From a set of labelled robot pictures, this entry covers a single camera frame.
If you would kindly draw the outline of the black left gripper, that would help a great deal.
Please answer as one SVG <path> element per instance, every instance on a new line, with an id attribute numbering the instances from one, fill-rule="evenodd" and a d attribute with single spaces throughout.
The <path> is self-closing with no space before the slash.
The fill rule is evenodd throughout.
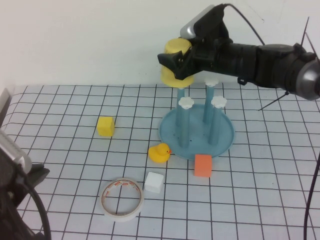
<path id="1" fill-rule="evenodd" d="M 39 185 L 50 173 L 47 168 L 40 168 L 33 163 L 25 172 L 20 163 L 11 160 L 0 152 L 0 208 L 6 209 L 11 203 L 17 207 L 32 192 L 32 187 Z"/>

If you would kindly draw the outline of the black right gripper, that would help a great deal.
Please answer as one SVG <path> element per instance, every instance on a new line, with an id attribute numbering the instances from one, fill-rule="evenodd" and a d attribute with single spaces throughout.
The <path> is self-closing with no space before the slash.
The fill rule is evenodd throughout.
<path id="1" fill-rule="evenodd" d="M 234 72 L 234 46 L 230 38 L 219 37 L 214 40 L 200 39 L 190 40 L 192 49 L 183 54 L 160 53 L 158 62 L 169 69 L 178 80 L 195 75 L 201 71 L 213 73 Z"/>

